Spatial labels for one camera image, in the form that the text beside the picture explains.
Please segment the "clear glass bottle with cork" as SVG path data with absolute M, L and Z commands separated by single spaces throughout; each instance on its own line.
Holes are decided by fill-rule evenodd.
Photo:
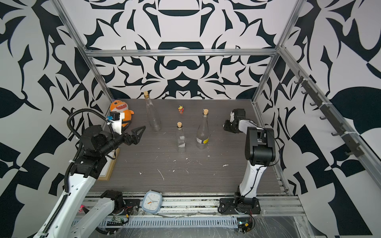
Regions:
M 145 91 L 143 94 L 146 102 L 146 111 L 149 124 L 155 132 L 159 132 L 161 130 L 161 120 L 159 118 L 159 114 L 150 98 L 149 92 Z

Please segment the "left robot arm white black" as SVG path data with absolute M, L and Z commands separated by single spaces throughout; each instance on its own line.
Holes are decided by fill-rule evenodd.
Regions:
M 146 127 L 132 129 L 131 133 L 112 134 L 101 126 L 87 128 L 80 137 L 79 157 L 70 164 L 64 177 L 64 191 L 37 238 L 88 238 L 109 215 L 124 207 L 123 194 L 105 191 L 100 201 L 74 225 L 83 200 L 99 178 L 107 163 L 106 156 L 121 144 L 138 144 Z

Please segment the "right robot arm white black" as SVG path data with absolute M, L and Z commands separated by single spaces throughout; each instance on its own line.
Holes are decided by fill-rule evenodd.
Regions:
M 232 110 L 230 119 L 225 121 L 223 128 L 227 132 L 246 135 L 247 167 L 244 178 L 235 193 L 234 206 L 236 208 L 259 207 L 257 194 L 260 180 L 276 157 L 274 131 L 271 128 L 260 127 L 254 121 L 247 119 L 244 109 Z

